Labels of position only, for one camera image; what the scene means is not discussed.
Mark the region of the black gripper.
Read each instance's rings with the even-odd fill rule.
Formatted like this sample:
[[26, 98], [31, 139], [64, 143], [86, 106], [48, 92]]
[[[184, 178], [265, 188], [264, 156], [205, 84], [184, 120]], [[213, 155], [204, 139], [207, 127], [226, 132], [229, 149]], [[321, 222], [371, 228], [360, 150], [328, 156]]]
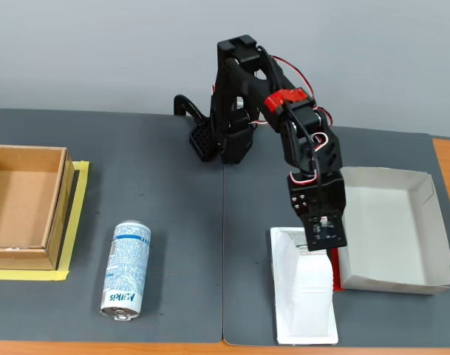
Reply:
[[320, 180], [291, 172], [287, 177], [290, 202], [299, 216], [308, 243], [311, 242], [311, 216], [342, 217], [346, 207], [344, 177], [336, 170]]

